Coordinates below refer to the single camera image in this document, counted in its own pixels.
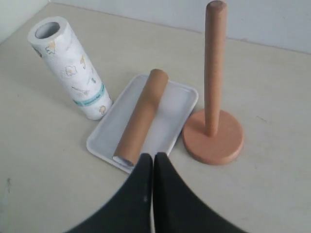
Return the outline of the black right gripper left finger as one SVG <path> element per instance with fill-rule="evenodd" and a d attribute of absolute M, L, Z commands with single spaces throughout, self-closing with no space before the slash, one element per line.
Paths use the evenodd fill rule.
<path fill-rule="evenodd" d="M 115 195 L 69 233 L 150 233 L 153 160 L 143 153 Z"/>

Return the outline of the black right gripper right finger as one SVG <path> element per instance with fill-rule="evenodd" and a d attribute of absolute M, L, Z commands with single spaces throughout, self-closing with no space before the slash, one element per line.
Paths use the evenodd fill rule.
<path fill-rule="evenodd" d="M 164 152 L 154 159 L 153 211 L 157 233 L 245 232 L 201 201 Z"/>

